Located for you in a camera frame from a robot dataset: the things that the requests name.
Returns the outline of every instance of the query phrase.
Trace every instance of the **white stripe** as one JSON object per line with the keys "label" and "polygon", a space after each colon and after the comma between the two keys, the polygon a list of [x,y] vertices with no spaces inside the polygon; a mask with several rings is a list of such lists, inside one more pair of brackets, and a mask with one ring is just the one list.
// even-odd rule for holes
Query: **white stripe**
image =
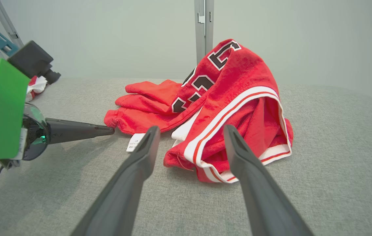
{"label": "white stripe", "polygon": [[258,159],[263,160],[263,159],[278,155],[280,153],[288,152],[288,151],[290,151],[290,148],[287,144],[281,144],[281,145],[269,147],[260,155],[260,157],[258,157]]}
{"label": "white stripe", "polygon": [[[254,93],[259,93],[259,92],[269,92],[269,93],[272,93],[274,95],[269,94],[269,93],[261,93],[261,94],[255,95],[255,96],[248,97],[247,99],[243,100],[245,97],[247,97],[247,96],[249,96],[251,94],[254,94]],[[287,133],[287,130],[286,130],[286,125],[285,125],[285,119],[284,119],[283,114],[282,114],[282,106],[281,106],[281,103],[279,101],[278,94],[275,92],[275,90],[273,90],[273,89],[271,89],[269,87],[264,87],[264,86],[252,87],[252,88],[249,88],[246,91],[243,91],[242,93],[240,93],[227,106],[225,106],[214,117],[214,119],[209,123],[209,125],[202,131],[202,133],[200,133],[195,139],[193,139],[192,141],[190,141],[188,143],[188,145],[186,146],[186,148],[185,148],[184,157],[186,158],[186,160],[188,160],[191,163],[193,163],[193,155],[194,155],[194,152],[195,152],[195,148],[197,147],[198,142],[202,139],[201,145],[199,147],[197,147],[198,148],[198,152],[197,152],[197,156],[196,156],[196,165],[198,167],[204,168],[205,174],[207,175],[207,177],[211,181],[213,181],[213,179],[215,179],[215,178],[213,177],[213,174],[211,173],[211,170],[209,168],[213,168],[213,170],[214,170],[215,174],[217,175],[217,177],[219,177],[220,179],[222,179],[224,182],[227,182],[226,180],[229,179],[229,178],[226,178],[226,176],[221,176],[218,173],[218,171],[216,171],[215,167],[213,167],[213,165],[208,164],[208,163],[206,163],[204,161],[201,161],[202,152],[203,152],[203,149],[204,149],[205,144],[208,142],[208,140],[210,140],[216,134],[216,132],[222,127],[222,125],[235,112],[237,112],[244,104],[246,104],[250,100],[258,99],[260,97],[270,97],[270,98],[275,99],[278,102],[279,115],[281,117],[281,119],[280,119],[279,122],[280,122],[281,128],[284,131],[285,136],[286,136],[286,139],[287,139],[287,144],[285,146],[278,145],[278,146],[272,147],[269,150],[265,151],[264,153],[268,153],[269,156],[268,156],[268,154],[265,154],[264,158],[268,158],[270,156],[273,156],[273,155],[276,155],[276,154],[280,154],[282,152],[288,152],[288,151],[290,152],[290,153],[281,155],[279,157],[271,158],[270,160],[265,161],[264,164],[268,164],[268,163],[271,163],[274,160],[278,160],[280,158],[283,158],[283,157],[286,157],[286,156],[291,155],[291,144],[289,142],[288,133]],[[222,118],[230,109],[232,109],[236,105],[238,105],[238,106],[235,109],[233,109],[229,114],[227,114],[224,118]]]}
{"label": "white stripe", "polygon": [[[227,171],[224,171],[224,172],[221,173],[221,177],[222,177],[222,179],[228,180],[230,178],[233,178],[234,175],[233,175],[233,173],[231,173],[230,170],[227,170]],[[238,181],[238,179],[237,178],[234,178],[234,179],[232,179],[232,180],[230,180],[228,182],[229,183],[234,183],[234,182],[237,182],[237,181]]]}
{"label": "white stripe", "polygon": [[174,130],[173,133],[171,133],[171,138],[175,139],[173,147],[186,140],[186,137],[189,134],[190,129],[192,128],[193,123],[195,123],[196,117],[198,117],[201,110],[202,108],[199,109],[199,111],[195,112],[192,117],[190,117],[186,122],[184,122],[176,130]]}
{"label": "white stripe", "polygon": [[[200,133],[195,139],[193,139],[192,141],[190,141],[188,143],[188,145],[186,146],[186,149],[185,149],[185,152],[184,152],[184,156],[186,158],[186,160],[189,160],[190,162],[193,163],[193,154],[195,152],[195,147],[198,145],[198,142],[203,139],[217,124],[217,122],[219,122],[222,117],[230,110],[232,109],[234,106],[236,106],[241,100],[243,100],[245,97],[253,94],[253,93],[259,93],[259,92],[270,92],[272,94],[275,94],[276,96],[278,96],[276,94],[276,92],[269,88],[269,87],[264,87],[264,86],[257,86],[257,87],[252,87],[252,88],[249,88],[247,89],[246,91],[243,91],[242,93],[240,93],[236,98],[234,98],[227,106],[225,106],[215,117],[214,119],[209,123],[209,125],[202,131],[202,133]],[[211,133],[205,140],[202,141],[201,145],[198,147],[198,155],[196,157],[196,164],[199,166],[199,163],[200,163],[200,160],[201,160],[201,156],[202,156],[202,151],[203,151],[203,148],[206,144],[206,142],[211,139],[215,134],[216,132],[222,127],[222,125],[225,123],[225,121],[230,118],[235,112],[237,112],[245,103],[247,103],[248,101],[250,100],[253,100],[253,99],[256,99],[256,98],[259,98],[259,97],[275,97],[275,96],[272,96],[271,94],[259,94],[259,95],[255,95],[255,96],[251,96],[251,97],[248,97],[244,102],[240,103],[233,111],[231,111],[228,115],[226,115],[224,117],[223,120],[221,120],[221,122],[219,123],[218,127],[213,131],[213,133]]]}
{"label": "white stripe", "polygon": [[211,164],[208,164],[206,162],[203,162],[203,165],[204,166],[207,166],[206,168],[203,168],[204,172],[205,172],[205,175],[208,177],[208,179],[210,179],[210,181],[214,182],[214,183],[220,183],[220,181],[218,179],[216,179],[214,177],[214,175],[211,173],[211,167],[213,168],[214,172],[215,173],[218,173],[218,171],[216,170],[216,168],[211,165]]}

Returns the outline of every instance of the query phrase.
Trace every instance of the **white label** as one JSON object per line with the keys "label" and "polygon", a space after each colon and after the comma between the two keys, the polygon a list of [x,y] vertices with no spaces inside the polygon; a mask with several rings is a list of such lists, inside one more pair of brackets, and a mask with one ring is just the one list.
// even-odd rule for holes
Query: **white label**
{"label": "white label", "polygon": [[11,160],[22,160],[23,159],[24,148],[26,147],[26,138],[27,138],[27,129],[21,128],[20,144],[18,145],[18,153],[14,158],[11,158]]}
{"label": "white label", "polygon": [[145,133],[134,133],[131,140],[129,140],[128,148],[126,148],[126,151],[134,151],[135,148],[138,146],[138,143],[141,141],[141,139],[144,137]]}

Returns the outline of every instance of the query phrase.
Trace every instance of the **gray fabric surface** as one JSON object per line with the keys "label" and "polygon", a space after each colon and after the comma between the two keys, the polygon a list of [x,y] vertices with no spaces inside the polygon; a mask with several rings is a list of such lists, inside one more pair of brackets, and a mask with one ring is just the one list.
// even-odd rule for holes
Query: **gray fabric surface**
{"label": "gray fabric surface", "polygon": [[[62,78],[34,104],[46,117],[103,124],[124,86]],[[151,80],[160,83],[162,80]],[[372,99],[334,87],[279,86],[293,155],[266,166],[316,235],[372,235]],[[205,184],[162,165],[163,133],[133,235],[250,235],[240,184]],[[69,235],[121,163],[129,136],[51,145],[0,175],[0,235]]]}

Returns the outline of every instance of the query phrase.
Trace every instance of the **gray table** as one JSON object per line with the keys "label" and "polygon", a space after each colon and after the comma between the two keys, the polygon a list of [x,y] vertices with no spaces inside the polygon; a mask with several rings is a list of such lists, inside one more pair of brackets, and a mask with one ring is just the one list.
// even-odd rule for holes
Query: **gray table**
{"label": "gray table", "polygon": [[[62,78],[33,103],[47,117],[103,124],[124,86],[144,80]],[[267,169],[316,235],[372,235],[372,99],[334,87],[279,91],[294,128],[293,155]],[[4,171],[0,235],[69,235],[128,157],[129,138],[117,130],[51,145]],[[193,172],[164,167],[172,144],[163,133],[133,235],[251,234],[240,184],[201,183]]]}

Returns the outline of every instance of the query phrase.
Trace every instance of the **green tag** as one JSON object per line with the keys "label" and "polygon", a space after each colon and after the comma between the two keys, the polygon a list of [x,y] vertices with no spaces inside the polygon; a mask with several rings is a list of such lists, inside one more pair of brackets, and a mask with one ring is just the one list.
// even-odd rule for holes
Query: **green tag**
{"label": "green tag", "polygon": [[30,79],[0,59],[0,159],[18,153],[24,103]]}

